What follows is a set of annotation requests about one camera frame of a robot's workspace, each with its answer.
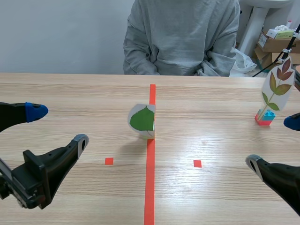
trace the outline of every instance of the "green leaf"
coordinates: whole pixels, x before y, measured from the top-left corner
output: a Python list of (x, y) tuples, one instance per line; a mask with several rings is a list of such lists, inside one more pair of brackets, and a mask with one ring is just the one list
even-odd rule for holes
[(267, 104), (268, 103), (268, 96), (262, 92), (262, 96), (263, 96), (263, 99), (265, 101), (265, 103)]
[(273, 72), (271, 73), (271, 77), (270, 77), (270, 88), (273, 92), (276, 91), (276, 80), (275, 80)]
[(289, 84), (279, 85), (275, 90), (275, 94), (276, 95), (284, 95), (285, 93), (287, 93), (289, 91), (289, 89), (291, 89), (291, 85), (289, 85)]
[(139, 131), (153, 131), (154, 112), (145, 107), (131, 117), (130, 125)]
[(279, 111), (279, 107), (275, 103), (269, 103), (268, 106), (275, 111)]

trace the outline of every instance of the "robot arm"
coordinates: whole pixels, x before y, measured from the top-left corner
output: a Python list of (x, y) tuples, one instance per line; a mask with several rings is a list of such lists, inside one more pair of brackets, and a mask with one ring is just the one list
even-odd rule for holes
[[(17, 124), (39, 120), (47, 113), (44, 105), (0, 103), (0, 132)], [(67, 146), (41, 156), (26, 150), (23, 152), (25, 163), (13, 170), (0, 159), (0, 198), (13, 195), (24, 208), (45, 208), (88, 143), (86, 135), (77, 135)]]
[[(300, 113), (286, 118), (284, 125), (292, 130), (300, 131)], [(300, 167), (278, 163), (270, 164), (257, 155), (248, 156), (246, 163), (300, 216)]]

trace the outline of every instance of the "lego block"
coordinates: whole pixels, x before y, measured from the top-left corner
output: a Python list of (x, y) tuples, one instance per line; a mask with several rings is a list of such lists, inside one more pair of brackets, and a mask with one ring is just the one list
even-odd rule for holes
[(255, 116), (255, 120), (259, 126), (269, 126), (273, 121), (272, 120), (257, 120), (259, 113)]
[(270, 121), (270, 120), (274, 120), (276, 117), (275, 113), (273, 113), (271, 110), (267, 110), (267, 112), (264, 114), (262, 120), (266, 120), (266, 121)]
[(276, 117), (275, 113), (273, 113), (271, 110), (267, 110), (266, 113), (264, 114), (264, 116), (258, 121), (258, 116), (261, 114), (261, 109), (258, 111), (255, 120), (257, 121), (257, 123), (260, 126), (268, 126), (272, 123), (272, 121), (274, 120), (274, 118)]
[(201, 160), (194, 160), (194, 167), (202, 168)]
[(105, 158), (105, 165), (113, 165), (113, 158)]

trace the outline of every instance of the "black cable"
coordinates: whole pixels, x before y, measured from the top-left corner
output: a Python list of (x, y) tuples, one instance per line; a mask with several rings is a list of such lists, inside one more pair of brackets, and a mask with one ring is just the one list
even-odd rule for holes
[[(300, 24), (296, 30), (296, 33), (299, 33), (300, 31)], [(294, 44), (294, 41), (296, 40), (296, 36), (293, 36), (288, 47), (286, 48), (287, 50), (290, 50), (292, 47), (293, 47), (293, 44)], [(263, 71), (265, 71), (267, 68), (271, 67), (272, 65), (274, 65), (275, 63), (278, 62), (279, 58), (281, 57), (281, 55), (283, 54), (282, 56), (282, 60), (285, 60), (288, 56), (289, 56), (289, 53), (288, 52), (281, 52), (281, 54), (274, 60), (274, 62), (272, 62), (270, 65), (268, 65), (266, 68), (262, 69), (261, 71), (259, 71), (257, 74), (255, 74), (253, 77), (256, 77), (257, 75), (259, 75), (260, 73), (262, 73)]]

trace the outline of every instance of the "blue gripper tip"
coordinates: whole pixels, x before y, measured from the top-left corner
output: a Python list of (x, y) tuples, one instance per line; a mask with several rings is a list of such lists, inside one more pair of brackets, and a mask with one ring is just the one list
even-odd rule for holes
[(48, 108), (45, 105), (40, 105), (39, 108), (35, 108), (32, 103), (25, 103), (26, 119), (28, 123), (41, 119), (48, 113)]

